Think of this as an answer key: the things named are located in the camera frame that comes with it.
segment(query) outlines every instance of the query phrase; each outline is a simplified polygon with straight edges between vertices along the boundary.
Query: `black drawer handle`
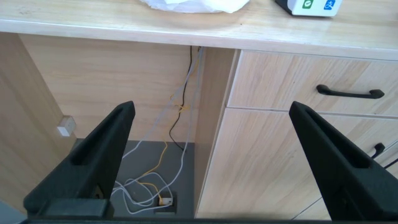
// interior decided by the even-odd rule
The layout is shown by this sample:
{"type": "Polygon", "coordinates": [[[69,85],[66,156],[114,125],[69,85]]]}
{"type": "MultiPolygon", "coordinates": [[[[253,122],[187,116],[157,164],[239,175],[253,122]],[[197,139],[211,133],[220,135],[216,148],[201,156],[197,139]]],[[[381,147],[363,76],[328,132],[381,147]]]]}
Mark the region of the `black drawer handle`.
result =
{"type": "Polygon", "coordinates": [[[380,142],[374,146],[374,149],[376,150],[376,152],[372,156],[372,159],[375,159],[377,156],[379,156],[386,149],[386,147],[383,145],[383,143],[380,142]]]}
{"type": "Polygon", "coordinates": [[[346,97],[365,98],[365,99],[380,99],[384,96],[384,93],[381,90],[371,90],[369,91],[370,94],[342,93],[330,90],[329,87],[326,85],[317,85],[317,90],[320,94],[328,96],[346,96],[346,97]]]}

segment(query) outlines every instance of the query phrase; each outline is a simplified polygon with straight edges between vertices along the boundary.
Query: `gray floor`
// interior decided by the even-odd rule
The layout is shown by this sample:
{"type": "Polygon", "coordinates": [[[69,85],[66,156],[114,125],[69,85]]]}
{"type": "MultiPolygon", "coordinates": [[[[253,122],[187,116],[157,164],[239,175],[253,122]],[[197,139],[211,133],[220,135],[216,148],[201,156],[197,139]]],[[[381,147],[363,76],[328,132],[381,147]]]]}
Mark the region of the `gray floor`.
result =
{"type": "Polygon", "coordinates": [[[19,223],[25,219],[21,212],[0,201],[0,224],[19,223]]]}
{"type": "MultiPolygon", "coordinates": [[[[137,144],[137,141],[129,141],[126,146],[126,152],[137,144]]],[[[168,149],[164,154],[163,160],[159,168],[156,170],[166,183],[171,182],[181,165],[182,150],[174,143],[168,142],[168,149]]],[[[122,160],[119,168],[117,181],[124,183],[129,178],[137,178],[149,169],[155,167],[159,161],[160,154],[165,147],[164,142],[142,142],[137,150],[132,152],[122,160]]],[[[162,188],[164,184],[155,175],[142,179],[142,182],[150,182],[162,188]]],[[[153,187],[148,186],[152,193],[156,193],[153,187]]],[[[136,215],[130,215],[124,205],[123,193],[119,191],[111,197],[111,202],[115,209],[115,217],[175,217],[175,218],[193,218],[193,144],[188,144],[187,151],[184,156],[183,169],[177,180],[170,186],[173,192],[177,193],[177,214],[176,215],[159,215],[153,210],[143,211],[136,215]]],[[[140,185],[134,184],[127,187],[132,198],[137,201],[147,200],[150,195],[140,185]]],[[[127,201],[130,211],[135,212],[142,207],[137,207],[127,201]]]]}

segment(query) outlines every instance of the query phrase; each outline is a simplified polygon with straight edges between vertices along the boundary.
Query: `power outlet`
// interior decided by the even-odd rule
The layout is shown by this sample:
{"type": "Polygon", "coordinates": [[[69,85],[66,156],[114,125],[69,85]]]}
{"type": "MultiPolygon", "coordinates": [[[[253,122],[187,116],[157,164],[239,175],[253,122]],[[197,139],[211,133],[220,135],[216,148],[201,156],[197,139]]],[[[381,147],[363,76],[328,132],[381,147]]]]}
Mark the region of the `power outlet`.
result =
{"type": "Polygon", "coordinates": [[[64,116],[57,126],[60,134],[65,137],[69,137],[76,128],[76,122],[71,116],[64,116]]]}
{"type": "Polygon", "coordinates": [[[169,205],[168,207],[164,208],[156,208],[154,210],[155,214],[159,215],[175,215],[177,213],[177,193],[172,192],[172,196],[168,193],[160,193],[160,196],[162,197],[162,202],[159,201],[159,198],[156,200],[156,206],[164,206],[164,205],[169,205]]]}

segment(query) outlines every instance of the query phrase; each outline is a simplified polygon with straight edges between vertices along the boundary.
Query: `wooden panel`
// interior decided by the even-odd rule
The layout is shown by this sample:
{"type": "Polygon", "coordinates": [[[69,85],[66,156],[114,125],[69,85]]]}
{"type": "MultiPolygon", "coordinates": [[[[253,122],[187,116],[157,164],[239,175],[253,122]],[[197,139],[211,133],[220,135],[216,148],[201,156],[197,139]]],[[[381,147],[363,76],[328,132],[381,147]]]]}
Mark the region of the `wooden panel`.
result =
{"type": "Polygon", "coordinates": [[[69,153],[62,112],[17,34],[0,33],[0,200],[24,197],[69,153]]]}
{"type": "Polygon", "coordinates": [[[2,0],[6,32],[398,60],[398,1],[344,0],[334,18],[292,19],[274,0],[183,14],[138,0],[2,0]]]}
{"type": "MultiPolygon", "coordinates": [[[[129,139],[141,139],[183,84],[190,63],[189,46],[21,35],[29,53],[64,114],[76,121],[75,134],[85,138],[113,108],[132,100],[136,117],[129,139]]],[[[188,82],[185,101],[196,87],[188,82]]],[[[180,95],[176,104],[181,103],[180,95]]],[[[195,130],[198,103],[194,106],[195,130]]],[[[173,106],[147,140],[169,139],[179,108],[173,106]]],[[[182,113],[172,134],[185,141],[189,113],[182,113]]],[[[195,131],[190,141],[193,142],[195,131]]]]}
{"type": "MultiPolygon", "coordinates": [[[[380,163],[383,167],[390,164],[392,161],[398,158],[398,143],[394,144],[389,149],[386,149],[383,154],[378,156],[375,161],[380,163]]],[[[387,171],[390,172],[394,177],[398,178],[398,163],[387,168],[387,171]]],[[[306,208],[302,211],[295,220],[331,220],[328,209],[326,208],[325,202],[322,198],[320,198],[313,205],[306,208]]]]}
{"type": "Polygon", "coordinates": [[[398,116],[398,62],[243,52],[228,106],[288,110],[299,101],[317,111],[398,116]],[[349,93],[381,89],[381,99],[319,94],[316,86],[349,93]]]}
{"type": "Polygon", "coordinates": [[[195,138],[195,210],[200,201],[206,171],[214,148],[215,137],[224,113],[229,81],[232,82],[240,51],[206,50],[201,89],[197,135],[195,138]]]}
{"type": "MultiPolygon", "coordinates": [[[[398,120],[324,115],[368,153],[398,120]]],[[[197,217],[291,219],[320,198],[287,112],[226,108],[197,217]]]]}

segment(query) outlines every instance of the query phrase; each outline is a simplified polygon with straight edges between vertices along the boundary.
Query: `electronic device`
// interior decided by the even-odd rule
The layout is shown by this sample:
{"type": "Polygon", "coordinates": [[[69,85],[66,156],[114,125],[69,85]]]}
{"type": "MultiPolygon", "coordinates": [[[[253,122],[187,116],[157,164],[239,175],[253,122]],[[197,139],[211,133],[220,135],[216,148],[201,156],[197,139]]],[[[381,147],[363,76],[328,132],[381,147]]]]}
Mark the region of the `electronic device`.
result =
{"type": "Polygon", "coordinates": [[[331,17],[337,14],[343,0],[276,0],[293,16],[331,17]]]}

